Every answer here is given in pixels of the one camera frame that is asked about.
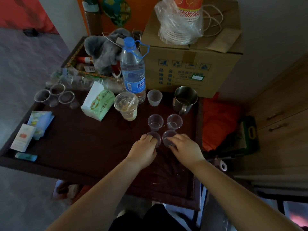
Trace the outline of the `person's right hand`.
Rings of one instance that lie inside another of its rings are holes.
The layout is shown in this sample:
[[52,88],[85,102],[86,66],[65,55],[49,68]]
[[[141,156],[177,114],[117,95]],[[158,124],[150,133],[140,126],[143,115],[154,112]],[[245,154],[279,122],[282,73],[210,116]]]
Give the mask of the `person's right hand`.
[[193,140],[189,148],[171,147],[170,149],[178,161],[189,170],[194,169],[198,163],[205,162],[200,147]]

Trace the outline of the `person's left hand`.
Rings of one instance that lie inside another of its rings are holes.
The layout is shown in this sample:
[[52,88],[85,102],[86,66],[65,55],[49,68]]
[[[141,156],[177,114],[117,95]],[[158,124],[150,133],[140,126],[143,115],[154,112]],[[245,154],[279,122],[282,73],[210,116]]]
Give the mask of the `person's left hand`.
[[138,170],[148,167],[156,158],[156,149],[140,146],[140,140],[136,141],[130,149],[126,161],[135,165]]

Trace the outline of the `small clear plastic cup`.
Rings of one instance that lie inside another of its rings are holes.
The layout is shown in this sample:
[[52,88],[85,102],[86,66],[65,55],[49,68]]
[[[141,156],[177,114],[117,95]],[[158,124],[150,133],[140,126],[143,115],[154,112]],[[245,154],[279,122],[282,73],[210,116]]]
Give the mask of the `small clear plastic cup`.
[[153,138],[155,138],[157,140],[156,146],[155,146],[155,149],[157,149],[160,146],[160,144],[161,144],[161,136],[160,136],[160,134],[157,133],[157,132],[148,132],[146,135],[147,136],[151,135]]
[[176,134],[177,134],[177,132],[175,132],[174,130],[165,131],[163,133],[163,136],[162,136],[164,146],[166,146],[166,147],[170,147],[170,146],[176,147],[176,145],[168,139],[169,137],[174,137]]
[[164,119],[159,114],[152,114],[148,118],[148,126],[152,132],[157,132],[164,124]]
[[178,114],[171,114],[167,117],[167,127],[169,130],[175,131],[181,128],[183,125],[183,119]]

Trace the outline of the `person's left forearm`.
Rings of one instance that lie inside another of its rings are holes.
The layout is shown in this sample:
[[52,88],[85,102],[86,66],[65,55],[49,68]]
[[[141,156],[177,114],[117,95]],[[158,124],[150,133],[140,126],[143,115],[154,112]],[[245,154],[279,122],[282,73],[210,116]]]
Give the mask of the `person's left forearm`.
[[45,231],[108,229],[121,198],[143,168],[141,159],[124,159]]

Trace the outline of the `person's right forearm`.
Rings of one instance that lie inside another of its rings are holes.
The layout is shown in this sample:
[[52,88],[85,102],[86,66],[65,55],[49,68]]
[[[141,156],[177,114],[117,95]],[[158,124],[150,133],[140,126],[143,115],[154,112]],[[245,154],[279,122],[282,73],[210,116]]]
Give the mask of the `person's right forearm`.
[[206,160],[192,163],[189,169],[214,196],[237,231],[303,231]]

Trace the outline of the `lidded clear drink cup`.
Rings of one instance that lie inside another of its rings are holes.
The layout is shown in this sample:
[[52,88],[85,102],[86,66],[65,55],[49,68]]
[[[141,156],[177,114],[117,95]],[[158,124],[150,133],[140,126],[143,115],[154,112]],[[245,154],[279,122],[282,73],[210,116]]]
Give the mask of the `lidded clear drink cup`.
[[133,121],[137,117],[138,97],[131,92],[122,92],[115,97],[114,107],[127,121]]

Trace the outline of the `frosted white plastic cup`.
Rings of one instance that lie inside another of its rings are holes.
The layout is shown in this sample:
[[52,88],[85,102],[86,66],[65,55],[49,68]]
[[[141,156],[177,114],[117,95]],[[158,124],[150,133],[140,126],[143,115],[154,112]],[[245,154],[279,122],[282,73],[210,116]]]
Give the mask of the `frosted white plastic cup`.
[[156,107],[160,104],[163,94],[159,90],[150,90],[147,94],[148,102],[151,106]]

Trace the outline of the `orange cloth bag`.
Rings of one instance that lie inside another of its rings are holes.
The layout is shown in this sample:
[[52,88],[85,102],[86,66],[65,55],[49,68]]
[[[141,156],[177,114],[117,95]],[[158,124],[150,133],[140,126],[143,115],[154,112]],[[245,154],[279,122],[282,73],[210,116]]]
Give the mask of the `orange cloth bag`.
[[242,106],[219,101],[219,95],[216,92],[212,98],[203,98],[202,150],[207,152],[219,147],[244,115]]

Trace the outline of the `green and white tissue pack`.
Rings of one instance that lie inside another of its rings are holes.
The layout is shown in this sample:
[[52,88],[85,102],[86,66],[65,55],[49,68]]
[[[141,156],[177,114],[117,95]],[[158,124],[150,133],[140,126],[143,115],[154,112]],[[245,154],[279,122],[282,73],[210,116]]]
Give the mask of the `green and white tissue pack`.
[[115,95],[99,82],[94,82],[83,105],[82,112],[95,120],[102,121],[114,105]]

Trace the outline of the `blue-capped water bottle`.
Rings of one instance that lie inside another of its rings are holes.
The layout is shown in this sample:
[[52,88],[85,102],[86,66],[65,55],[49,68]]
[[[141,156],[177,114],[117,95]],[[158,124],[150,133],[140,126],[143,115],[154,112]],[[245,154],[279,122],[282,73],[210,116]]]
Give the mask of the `blue-capped water bottle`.
[[120,68],[126,91],[138,97],[139,104],[146,99],[144,56],[140,53],[132,37],[124,38],[124,46],[120,55]]

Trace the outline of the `green and black case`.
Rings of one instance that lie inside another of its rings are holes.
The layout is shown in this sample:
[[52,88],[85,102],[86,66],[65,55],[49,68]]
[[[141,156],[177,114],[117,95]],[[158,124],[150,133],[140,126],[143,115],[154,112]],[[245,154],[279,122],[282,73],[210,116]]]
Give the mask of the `green and black case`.
[[257,127],[255,118],[251,115],[242,119],[236,131],[228,134],[223,142],[209,152],[203,151],[206,160],[214,158],[235,159],[244,155],[250,155],[259,150]]

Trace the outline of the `brown cardboard box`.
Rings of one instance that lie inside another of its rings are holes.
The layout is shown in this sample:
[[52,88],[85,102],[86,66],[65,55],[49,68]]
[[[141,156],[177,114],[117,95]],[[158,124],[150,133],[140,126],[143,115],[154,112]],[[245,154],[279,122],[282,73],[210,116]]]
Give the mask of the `brown cardboard box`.
[[149,45],[144,57],[146,89],[174,92],[193,88],[199,97],[212,98],[244,53],[241,35],[225,53],[207,47],[218,37],[201,37],[190,46],[168,45],[159,39],[160,22],[153,10],[141,42]]

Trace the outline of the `person's black trousers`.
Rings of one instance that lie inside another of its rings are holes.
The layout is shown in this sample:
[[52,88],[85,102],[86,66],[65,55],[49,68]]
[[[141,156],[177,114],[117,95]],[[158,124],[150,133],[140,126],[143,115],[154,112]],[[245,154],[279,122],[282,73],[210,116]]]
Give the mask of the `person's black trousers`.
[[153,205],[143,218],[127,211],[112,222],[108,231],[187,231],[163,204]]

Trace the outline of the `grey plush cloth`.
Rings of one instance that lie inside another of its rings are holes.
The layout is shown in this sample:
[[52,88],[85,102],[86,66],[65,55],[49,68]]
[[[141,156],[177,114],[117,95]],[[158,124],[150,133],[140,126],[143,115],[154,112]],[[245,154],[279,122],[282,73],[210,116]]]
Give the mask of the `grey plush cloth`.
[[98,74],[109,76],[113,65],[121,60],[123,45],[116,43],[117,39],[133,37],[140,40],[143,35],[141,30],[129,31],[125,28],[118,28],[108,36],[89,36],[84,40],[84,48],[93,59],[93,65]]

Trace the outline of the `wooden drawer cabinet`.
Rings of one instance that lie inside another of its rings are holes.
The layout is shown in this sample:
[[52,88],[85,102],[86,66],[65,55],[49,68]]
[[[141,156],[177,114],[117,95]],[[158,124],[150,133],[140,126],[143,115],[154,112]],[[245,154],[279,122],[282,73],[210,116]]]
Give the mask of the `wooden drawer cabinet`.
[[[308,180],[308,53],[276,77],[247,108],[256,120],[260,149],[233,160],[234,176]],[[284,114],[266,120],[280,111]],[[282,123],[288,126],[268,131]]]

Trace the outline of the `light blue paper packet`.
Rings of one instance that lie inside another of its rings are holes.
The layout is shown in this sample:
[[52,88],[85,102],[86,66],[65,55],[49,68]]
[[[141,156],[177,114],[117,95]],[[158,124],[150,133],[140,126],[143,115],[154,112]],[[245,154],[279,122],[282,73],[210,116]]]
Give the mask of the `light blue paper packet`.
[[46,129],[54,119],[54,115],[50,111],[32,111],[27,122],[28,125],[35,127],[33,135],[34,140],[39,140],[44,136]]

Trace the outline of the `patterned woven basket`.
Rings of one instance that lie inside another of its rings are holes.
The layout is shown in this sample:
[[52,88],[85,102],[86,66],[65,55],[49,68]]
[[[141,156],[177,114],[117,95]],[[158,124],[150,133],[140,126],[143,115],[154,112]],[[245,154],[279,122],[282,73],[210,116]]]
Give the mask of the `patterned woven basket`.
[[[87,36],[83,36],[79,42],[76,44],[74,49],[71,51],[69,56],[65,59],[65,61],[62,63],[61,68],[69,68],[69,67],[74,67],[76,68],[77,65],[77,57],[87,57],[88,54],[85,51],[84,48],[84,40],[87,38]],[[120,78],[114,77],[112,74],[99,74],[98,72],[86,72],[82,70],[77,70],[78,74],[84,77],[91,77],[91,78],[107,78],[110,80],[117,81]]]

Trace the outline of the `bagged stack of paper cups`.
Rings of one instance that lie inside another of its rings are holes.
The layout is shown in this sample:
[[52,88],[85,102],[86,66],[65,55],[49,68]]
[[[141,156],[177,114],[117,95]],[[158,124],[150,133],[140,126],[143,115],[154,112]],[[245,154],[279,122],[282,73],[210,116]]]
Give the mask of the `bagged stack of paper cups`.
[[161,0],[155,5],[158,36],[169,45],[186,46],[203,36],[203,0]]

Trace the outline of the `small teal packet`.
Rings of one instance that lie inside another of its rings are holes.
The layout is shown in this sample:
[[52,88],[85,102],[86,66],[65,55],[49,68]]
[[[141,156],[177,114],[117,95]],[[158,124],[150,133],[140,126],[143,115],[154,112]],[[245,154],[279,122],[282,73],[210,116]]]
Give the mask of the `small teal packet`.
[[14,157],[16,159],[25,160],[29,162],[35,162],[38,158],[37,155],[27,154],[23,152],[17,152]]

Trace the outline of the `small white carton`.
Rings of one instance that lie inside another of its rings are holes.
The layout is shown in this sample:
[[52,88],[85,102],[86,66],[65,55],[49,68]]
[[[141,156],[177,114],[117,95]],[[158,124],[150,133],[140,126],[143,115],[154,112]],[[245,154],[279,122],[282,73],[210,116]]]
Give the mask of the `small white carton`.
[[35,130],[36,128],[31,125],[22,124],[15,139],[13,140],[13,143],[10,146],[10,149],[18,152],[25,152],[33,138]]

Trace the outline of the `brown thermos bottle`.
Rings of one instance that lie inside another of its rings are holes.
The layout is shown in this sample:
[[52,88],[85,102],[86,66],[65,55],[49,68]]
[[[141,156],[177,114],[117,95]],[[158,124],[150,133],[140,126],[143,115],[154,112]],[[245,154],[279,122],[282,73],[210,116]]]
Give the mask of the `brown thermos bottle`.
[[82,1],[86,23],[90,36],[102,36],[102,19],[101,10],[98,0],[83,0]]

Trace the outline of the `small black object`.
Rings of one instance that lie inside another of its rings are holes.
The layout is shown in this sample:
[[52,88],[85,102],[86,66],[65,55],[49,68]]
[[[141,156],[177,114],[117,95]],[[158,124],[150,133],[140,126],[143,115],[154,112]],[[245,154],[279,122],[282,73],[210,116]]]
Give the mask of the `small black object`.
[[37,37],[39,35],[38,31],[35,28],[26,28],[26,29],[23,29],[22,32],[27,37]]

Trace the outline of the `red cloth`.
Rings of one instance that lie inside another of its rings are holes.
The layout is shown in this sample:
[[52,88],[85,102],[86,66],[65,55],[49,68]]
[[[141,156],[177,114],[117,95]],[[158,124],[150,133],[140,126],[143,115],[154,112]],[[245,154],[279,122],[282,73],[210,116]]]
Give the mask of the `red cloth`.
[[0,28],[59,34],[39,0],[0,0]]

